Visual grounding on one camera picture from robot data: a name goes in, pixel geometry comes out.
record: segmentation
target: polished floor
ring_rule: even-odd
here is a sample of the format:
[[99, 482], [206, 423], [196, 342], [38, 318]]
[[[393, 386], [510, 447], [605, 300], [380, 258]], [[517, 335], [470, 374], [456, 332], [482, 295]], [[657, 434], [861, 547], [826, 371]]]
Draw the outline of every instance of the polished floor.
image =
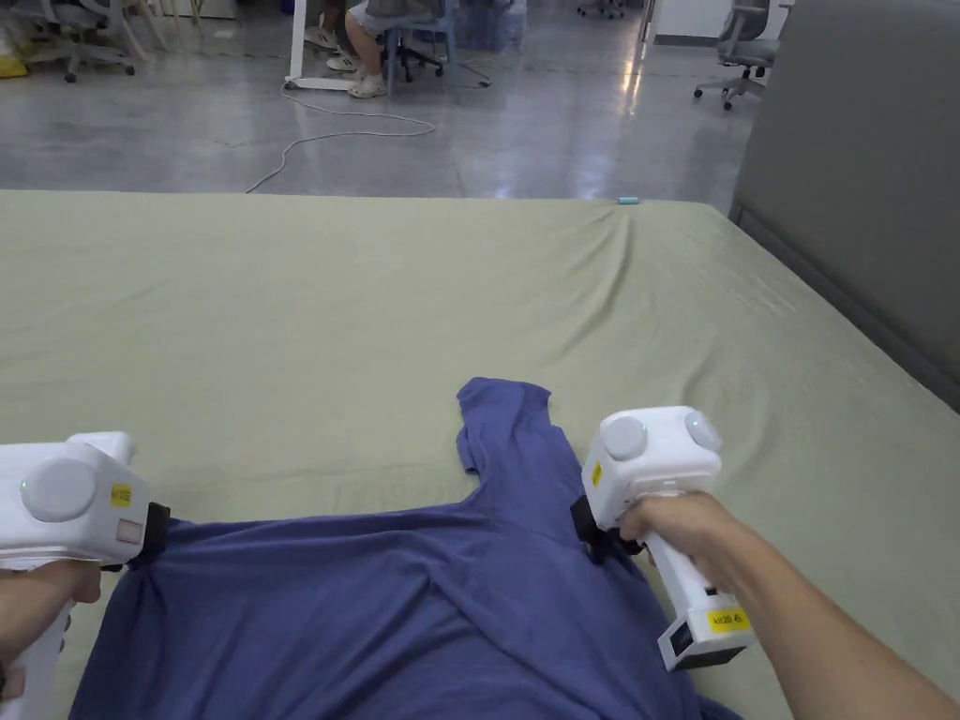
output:
[[[638, 12], [581, 19], [571, 5], [543, 0], [530, 7], [521, 57], [473, 61], [491, 87], [460, 69], [442, 79], [420, 74], [391, 101], [301, 92], [326, 108], [406, 115], [436, 130], [299, 145], [259, 192], [636, 196], [726, 209], [758, 100], [740, 98], [730, 113], [715, 94], [693, 102], [696, 83], [735, 70], [710, 50], [644, 46], [638, 30]], [[281, 97], [288, 20], [205, 22], [204, 40], [192, 33], [185, 30], [184, 50], [171, 36], [171, 51], [132, 78], [84, 70], [69, 85], [50, 68], [2, 81], [0, 187], [243, 192], [298, 138], [415, 129]]]

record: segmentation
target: shoe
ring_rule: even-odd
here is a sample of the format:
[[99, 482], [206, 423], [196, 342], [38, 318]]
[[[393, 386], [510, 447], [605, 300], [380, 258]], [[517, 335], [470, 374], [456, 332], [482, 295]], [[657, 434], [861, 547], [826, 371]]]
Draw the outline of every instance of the shoe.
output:
[[382, 75], [368, 75], [359, 83], [354, 83], [347, 88], [350, 97], [358, 100], [370, 100], [370, 98], [379, 97], [387, 94], [387, 84], [383, 82]]
[[324, 50], [336, 50], [339, 47], [336, 35], [323, 28], [307, 28], [303, 31], [303, 39]]
[[349, 55], [338, 55], [336, 58], [330, 58], [326, 62], [326, 66], [340, 73], [351, 73], [360, 67], [360, 62]]

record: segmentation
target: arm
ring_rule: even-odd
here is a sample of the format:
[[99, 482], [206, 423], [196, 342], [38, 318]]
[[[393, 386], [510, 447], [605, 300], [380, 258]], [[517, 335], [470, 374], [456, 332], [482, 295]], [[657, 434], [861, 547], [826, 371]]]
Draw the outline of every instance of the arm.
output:
[[649, 497], [627, 540], [656, 532], [736, 595], [797, 720], [960, 720], [960, 707], [870, 636], [709, 495]]
[[74, 600], [100, 597], [100, 566], [65, 560], [0, 574], [0, 667], [9, 668]]

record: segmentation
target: chair base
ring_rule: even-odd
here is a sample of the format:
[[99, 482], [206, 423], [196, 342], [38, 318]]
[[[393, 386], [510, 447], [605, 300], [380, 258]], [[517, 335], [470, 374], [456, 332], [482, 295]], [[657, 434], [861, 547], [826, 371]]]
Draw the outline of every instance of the chair base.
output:
[[753, 68], [748, 67], [743, 71], [743, 75], [741, 75], [739, 78], [700, 83], [693, 91], [693, 97], [699, 100], [701, 97], [703, 97], [704, 90], [718, 89], [720, 90], [720, 97], [724, 101], [724, 110], [733, 109], [733, 103], [731, 102], [731, 99], [736, 95], [746, 95], [749, 92], [751, 95], [763, 97], [763, 91], [766, 89], [766, 85], [763, 83], [758, 83], [756, 80], [750, 77], [752, 70]]
[[590, 11], [597, 11], [605, 15], [607, 19], [623, 17], [624, 0], [590, 0], [577, 6], [577, 14], [581, 17], [587, 17]]
[[[389, 49], [385, 49], [380, 53], [380, 59], [383, 62], [388, 62], [390, 60]], [[442, 62], [436, 58], [431, 58], [424, 53], [418, 52], [413, 48], [407, 47], [405, 44], [403, 44], [403, 36], [401, 36], [397, 42], [396, 60], [400, 61], [400, 67], [403, 68], [403, 77], [407, 83], [412, 83], [414, 81], [413, 73], [410, 72], [410, 60], [415, 60], [420, 64], [420, 67], [432, 65], [433, 67], [437, 68], [436, 74], [438, 78], [444, 74], [444, 64]]]
[[86, 42], [79, 42], [78, 40], [68, 37], [57, 38], [56, 45], [33, 53], [26, 58], [24, 62], [32, 65], [38, 62], [52, 62], [54, 60], [67, 61], [63, 78], [68, 83], [75, 83], [77, 81], [77, 71], [80, 69], [81, 62], [86, 62], [87, 64], [99, 62], [106, 65], [123, 65], [128, 75], [133, 75], [136, 72], [136, 68], [123, 50], [106, 45], [92, 45]]

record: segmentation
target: person sitting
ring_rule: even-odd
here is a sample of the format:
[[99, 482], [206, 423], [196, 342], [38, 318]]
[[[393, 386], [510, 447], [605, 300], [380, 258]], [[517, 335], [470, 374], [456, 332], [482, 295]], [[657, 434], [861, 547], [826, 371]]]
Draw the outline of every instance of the person sitting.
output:
[[354, 83], [347, 90], [351, 97], [367, 100], [386, 95], [377, 36], [391, 28], [426, 22], [438, 14], [439, 0], [363, 0], [344, 16], [346, 37], [337, 32], [341, 56], [326, 64], [333, 70], [353, 73]]

